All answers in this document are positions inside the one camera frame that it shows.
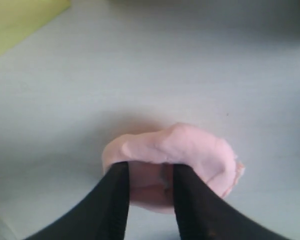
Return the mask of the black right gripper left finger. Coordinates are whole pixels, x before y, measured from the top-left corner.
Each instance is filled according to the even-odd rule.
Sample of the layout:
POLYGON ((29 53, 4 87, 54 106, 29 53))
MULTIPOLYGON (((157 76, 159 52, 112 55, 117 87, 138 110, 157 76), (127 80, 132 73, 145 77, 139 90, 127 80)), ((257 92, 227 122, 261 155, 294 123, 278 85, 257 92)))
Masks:
POLYGON ((129 212, 129 166, 115 163, 74 208, 30 240, 123 240, 129 212))

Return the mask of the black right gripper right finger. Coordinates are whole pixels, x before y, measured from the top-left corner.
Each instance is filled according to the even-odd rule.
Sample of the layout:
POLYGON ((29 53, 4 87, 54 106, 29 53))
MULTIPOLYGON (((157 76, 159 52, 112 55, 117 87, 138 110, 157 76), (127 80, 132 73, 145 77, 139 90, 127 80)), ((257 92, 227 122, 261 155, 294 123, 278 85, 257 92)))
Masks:
POLYGON ((184 164, 173 165, 173 202, 182 240, 283 240, 217 196, 184 164))

